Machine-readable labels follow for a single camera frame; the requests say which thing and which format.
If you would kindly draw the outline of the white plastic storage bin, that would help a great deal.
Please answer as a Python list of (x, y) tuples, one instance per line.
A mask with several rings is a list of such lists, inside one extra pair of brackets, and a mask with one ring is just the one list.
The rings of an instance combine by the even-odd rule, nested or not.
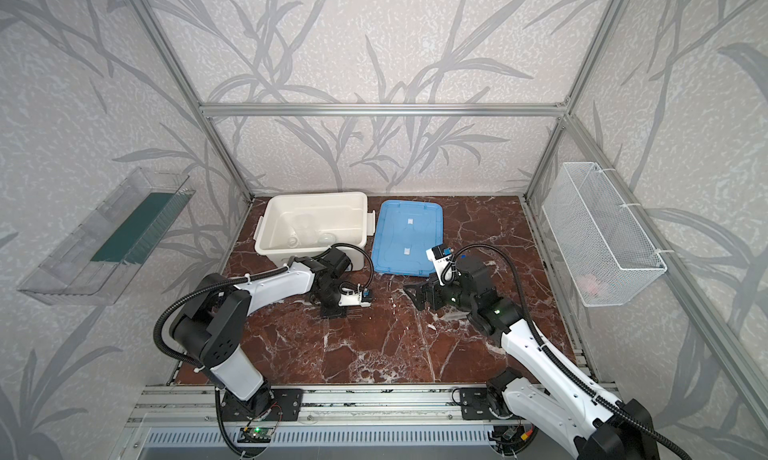
[(257, 222), (254, 249), (280, 266), (339, 242), (364, 248), (375, 226), (376, 212), (363, 192), (278, 195)]

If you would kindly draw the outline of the small white ceramic dish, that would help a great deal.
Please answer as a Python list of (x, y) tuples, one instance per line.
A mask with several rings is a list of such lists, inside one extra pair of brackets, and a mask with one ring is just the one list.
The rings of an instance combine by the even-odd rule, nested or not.
[(330, 232), (322, 232), (322, 234), (318, 236), (318, 240), (317, 240), (317, 243), (323, 246), (330, 246), (336, 242), (337, 242), (336, 235)]

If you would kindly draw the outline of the clear plastic measuring beaker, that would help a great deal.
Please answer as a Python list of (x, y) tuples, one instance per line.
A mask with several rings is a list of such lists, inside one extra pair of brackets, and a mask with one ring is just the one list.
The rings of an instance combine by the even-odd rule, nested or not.
[(313, 215), (306, 213), (296, 215), (292, 227), (300, 246), (307, 247), (316, 244), (320, 233), (316, 218)]

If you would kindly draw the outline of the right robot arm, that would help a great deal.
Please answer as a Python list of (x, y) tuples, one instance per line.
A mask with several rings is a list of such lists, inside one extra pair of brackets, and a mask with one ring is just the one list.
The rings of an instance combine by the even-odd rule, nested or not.
[(516, 266), (512, 274), (518, 298), (499, 294), (487, 266), (464, 249), (429, 248), (434, 271), (405, 291), (418, 309), (452, 306), (467, 315), (479, 333), (524, 368), (506, 369), (487, 383), (490, 412), (500, 418), (522, 417), (575, 459), (656, 459), (665, 448), (680, 459), (688, 453), (653, 426), (648, 410), (636, 400), (624, 402), (583, 373), (535, 324)]

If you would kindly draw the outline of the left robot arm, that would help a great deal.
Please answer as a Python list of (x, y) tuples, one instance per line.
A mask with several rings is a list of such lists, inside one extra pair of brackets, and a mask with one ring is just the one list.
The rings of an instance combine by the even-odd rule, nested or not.
[(352, 262), (343, 244), (314, 256), (292, 256), (282, 266), (257, 274), (209, 274), (196, 290), (169, 305), (153, 328), (158, 350), (202, 371), (218, 388), (242, 403), (269, 399), (264, 375), (241, 347), (248, 317), (288, 297), (306, 294), (326, 316), (342, 314), (342, 297), (365, 297), (370, 283), (343, 278)]

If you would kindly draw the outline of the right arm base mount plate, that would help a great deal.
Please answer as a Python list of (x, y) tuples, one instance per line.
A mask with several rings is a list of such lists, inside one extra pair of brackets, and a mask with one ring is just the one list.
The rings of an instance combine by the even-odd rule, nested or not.
[(494, 409), (487, 387), (460, 387), (455, 393), (457, 397), (453, 402), (460, 407), (461, 417), (465, 421), (506, 420), (511, 417), (510, 413), (502, 415)]

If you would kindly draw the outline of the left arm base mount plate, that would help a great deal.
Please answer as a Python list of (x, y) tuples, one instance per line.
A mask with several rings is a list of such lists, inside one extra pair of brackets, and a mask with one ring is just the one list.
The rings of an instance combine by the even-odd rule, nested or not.
[(218, 416), (223, 422), (295, 422), (299, 417), (303, 394), (304, 391), (299, 388), (277, 388), (269, 392), (260, 390), (251, 400), (243, 401), (225, 391)]

